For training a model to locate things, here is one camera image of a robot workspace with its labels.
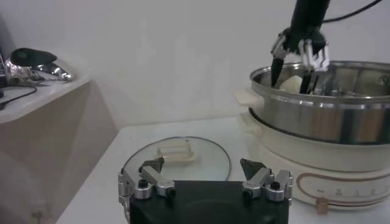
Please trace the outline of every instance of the stainless steel pot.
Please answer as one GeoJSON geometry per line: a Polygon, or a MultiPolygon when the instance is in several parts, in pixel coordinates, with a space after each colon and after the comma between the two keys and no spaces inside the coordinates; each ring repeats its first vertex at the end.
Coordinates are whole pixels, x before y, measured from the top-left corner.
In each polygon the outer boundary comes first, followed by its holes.
{"type": "Polygon", "coordinates": [[[390,143],[390,64],[332,61],[313,94],[278,89],[302,74],[299,63],[287,64],[271,88],[271,68],[257,69],[250,75],[251,89],[235,92],[236,98],[260,122],[294,136],[336,144],[390,143]]]}

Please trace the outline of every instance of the black cable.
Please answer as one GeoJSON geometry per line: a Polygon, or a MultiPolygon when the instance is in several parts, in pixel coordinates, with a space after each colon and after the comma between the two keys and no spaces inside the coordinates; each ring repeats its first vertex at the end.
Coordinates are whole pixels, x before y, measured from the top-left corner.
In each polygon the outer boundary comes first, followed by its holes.
{"type": "Polygon", "coordinates": [[[352,16],[354,16],[354,15],[356,15],[356,14],[359,14],[359,13],[361,13],[361,12],[363,12],[363,11],[365,11],[365,10],[371,8],[371,7],[373,7],[374,5],[378,4],[378,3],[381,2],[381,1],[382,1],[382,0],[375,0],[375,1],[371,2],[370,4],[364,6],[363,8],[358,9],[358,10],[356,10],[356,11],[354,11],[354,12],[348,13],[348,14],[346,14],[346,15],[344,15],[344,16],[340,16],[340,17],[336,17],[336,18],[331,18],[331,19],[324,19],[322,23],[332,23],[332,22],[337,22],[337,21],[340,21],[340,20],[343,20],[343,19],[350,18],[350,17],[352,17],[352,16]]]}
{"type": "Polygon", "coordinates": [[[26,87],[26,88],[32,88],[33,90],[32,90],[31,92],[26,93],[26,94],[23,94],[23,95],[20,95],[20,96],[18,96],[18,97],[15,97],[15,98],[6,100],[6,101],[4,101],[4,102],[1,102],[1,103],[0,103],[0,110],[3,110],[3,109],[5,108],[5,106],[6,106],[8,103],[12,102],[12,101],[15,101],[15,100],[17,100],[17,99],[26,97],[26,96],[31,95],[31,94],[33,94],[33,93],[35,93],[35,92],[38,91],[38,90],[37,90],[37,87],[35,87],[35,86],[22,86],[22,85],[16,85],[16,86],[10,86],[10,87],[26,87]]]}

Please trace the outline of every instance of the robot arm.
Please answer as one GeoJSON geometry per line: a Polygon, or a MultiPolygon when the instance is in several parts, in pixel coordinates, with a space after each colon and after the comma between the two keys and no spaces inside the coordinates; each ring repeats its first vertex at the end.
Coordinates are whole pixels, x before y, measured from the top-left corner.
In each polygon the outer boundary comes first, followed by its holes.
{"type": "Polygon", "coordinates": [[[311,78],[314,71],[326,71],[329,65],[328,44],[320,28],[330,0],[297,0],[291,25],[278,35],[271,54],[271,85],[275,86],[287,54],[301,56],[303,67],[311,78]]]}

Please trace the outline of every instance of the pot handle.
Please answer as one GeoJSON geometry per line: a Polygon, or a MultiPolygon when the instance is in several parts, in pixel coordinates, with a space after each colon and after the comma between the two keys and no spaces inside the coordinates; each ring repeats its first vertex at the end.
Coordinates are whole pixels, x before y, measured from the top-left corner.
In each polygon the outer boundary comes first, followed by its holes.
{"type": "Polygon", "coordinates": [[[241,113],[237,117],[237,123],[242,132],[248,133],[255,136],[261,136],[263,129],[256,123],[256,120],[252,117],[249,112],[241,113]]]}
{"type": "Polygon", "coordinates": [[[251,107],[251,108],[263,108],[264,107],[264,98],[255,93],[252,89],[236,89],[234,91],[234,96],[241,106],[251,107]]]}

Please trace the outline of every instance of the screw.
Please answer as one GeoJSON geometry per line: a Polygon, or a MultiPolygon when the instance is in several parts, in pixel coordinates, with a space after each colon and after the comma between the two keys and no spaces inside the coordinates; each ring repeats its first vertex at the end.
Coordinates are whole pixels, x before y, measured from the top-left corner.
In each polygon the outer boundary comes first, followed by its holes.
{"type": "Polygon", "coordinates": [[[148,185],[147,180],[140,179],[140,180],[138,181],[138,187],[139,187],[139,188],[145,188],[145,187],[147,187],[147,185],[148,185]]]}
{"type": "Polygon", "coordinates": [[[387,83],[389,82],[389,80],[388,80],[387,77],[381,76],[381,77],[379,78],[379,82],[380,82],[381,85],[387,85],[387,83]]]}
{"type": "Polygon", "coordinates": [[[165,192],[166,197],[170,200],[176,196],[176,190],[174,188],[168,188],[165,192]]]}
{"type": "Polygon", "coordinates": [[[244,190],[243,191],[243,198],[244,198],[245,203],[250,203],[252,201],[252,198],[253,198],[252,191],[247,190],[247,189],[244,190]]]}
{"type": "Polygon", "coordinates": [[[273,181],[271,183],[271,189],[272,190],[279,190],[280,189],[280,183],[279,182],[276,182],[276,181],[273,181]]]}

